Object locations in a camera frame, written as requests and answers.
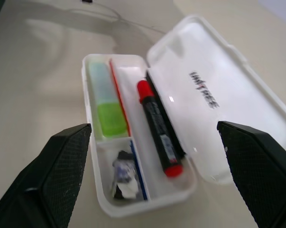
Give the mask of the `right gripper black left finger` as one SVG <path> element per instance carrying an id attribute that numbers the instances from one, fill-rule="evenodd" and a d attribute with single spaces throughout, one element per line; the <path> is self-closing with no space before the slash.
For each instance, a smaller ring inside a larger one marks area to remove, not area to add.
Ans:
<path id="1" fill-rule="evenodd" d="M 89 123 L 53 135 L 0 199 L 0 228 L 68 228 L 83 181 Z"/>

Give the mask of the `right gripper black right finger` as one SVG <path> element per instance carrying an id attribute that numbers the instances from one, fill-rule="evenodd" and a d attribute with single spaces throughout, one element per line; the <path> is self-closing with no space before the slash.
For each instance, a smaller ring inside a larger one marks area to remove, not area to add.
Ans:
<path id="1" fill-rule="evenodd" d="M 286 150 L 250 126 L 219 121 L 217 130 L 233 181 L 258 228 L 286 228 Z"/>

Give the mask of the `green capped highlighter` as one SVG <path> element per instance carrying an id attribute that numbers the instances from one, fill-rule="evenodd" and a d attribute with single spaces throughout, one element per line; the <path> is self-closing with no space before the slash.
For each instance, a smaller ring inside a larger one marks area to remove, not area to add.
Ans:
<path id="1" fill-rule="evenodd" d="M 90 63 L 89 77 L 103 136 L 114 137 L 126 133 L 126 120 L 108 65 L 104 62 Z"/>

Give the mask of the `black marker with red cap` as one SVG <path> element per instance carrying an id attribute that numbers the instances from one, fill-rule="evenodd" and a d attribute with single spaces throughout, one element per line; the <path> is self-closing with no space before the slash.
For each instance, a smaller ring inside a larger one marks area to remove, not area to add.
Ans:
<path id="1" fill-rule="evenodd" d="M 146 80 L 139 81 L 137 89 L 163 171 L 169 178 L 178 177 L 183 173 L 183 166 L 173 146 L 155 95 Z"/>

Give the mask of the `white plastic pencil case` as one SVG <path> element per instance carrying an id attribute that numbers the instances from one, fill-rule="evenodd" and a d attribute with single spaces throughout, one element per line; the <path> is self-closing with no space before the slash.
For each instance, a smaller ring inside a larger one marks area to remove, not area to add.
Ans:
<path id="1" fill-rule="evenodd" d="M 105 137 L 97 116 L 89 64 L 104 62 L 124 114 L 127 132 Z M 183 173 L 165 175 L 137 83 L 149 70 L 154 86 L 186 153 Z M 83 92 L 90 149 L 100 207 L 114 218 L 179 203 L 197 186 L 197 176 L 215 184 L 234 183 L 219 121 L 266 132 L 286 150 L 286 106 L 245 59 L 202 18 L 189 16 L 163 36 L 146 59 L 137 55 L 90 54 L 83 59 Z M 114 199 L 113 166 L 119 151 L 134 156 L 139 193 L 136 199 Z"/>

